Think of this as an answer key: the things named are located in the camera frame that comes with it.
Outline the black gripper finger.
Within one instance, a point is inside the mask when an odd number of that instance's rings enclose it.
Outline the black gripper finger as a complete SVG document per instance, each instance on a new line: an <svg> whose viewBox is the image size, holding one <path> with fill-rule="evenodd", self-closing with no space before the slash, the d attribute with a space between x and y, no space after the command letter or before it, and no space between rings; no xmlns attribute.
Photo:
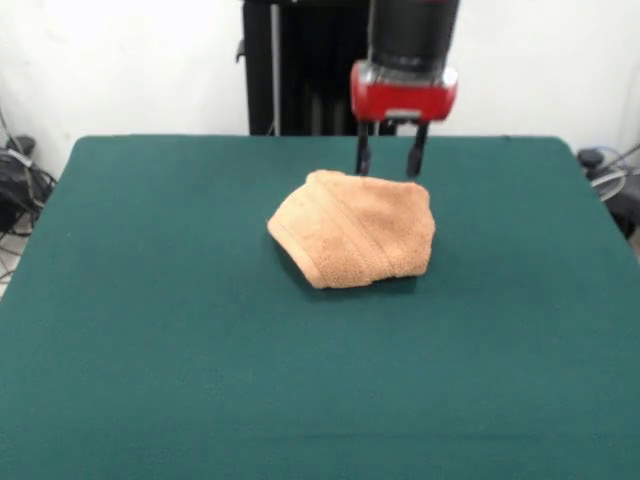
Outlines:
<svg viewBox="0 0 640 480"><path fill-rule="evenodd" d="M417 177L422 168L424 158L424 149L427 143L429 132L429 123L420 123L417 125L417 131L414 143L410 149L407 164L407 176Z"/></svg>
<svg viewBox="0 0 640 480"><path fill-rule="evenodd" d="M367 121L358 122L355 169L358 175L367 175L369 173L371 159L369 148L369 127L370 123Z"/></svg>

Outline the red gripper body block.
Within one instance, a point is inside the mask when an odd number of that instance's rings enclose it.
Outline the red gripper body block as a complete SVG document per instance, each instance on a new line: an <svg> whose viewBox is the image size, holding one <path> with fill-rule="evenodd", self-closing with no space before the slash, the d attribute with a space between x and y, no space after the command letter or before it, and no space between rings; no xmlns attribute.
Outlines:
<svg viewBox="0 0 640 480"><path fill-rule="evenodd" d="M443 121L450 114L458 88L455 69L446 67L434 79L384 76L366 60L357 61L350 74L351 109L359 121Z"/></svg>

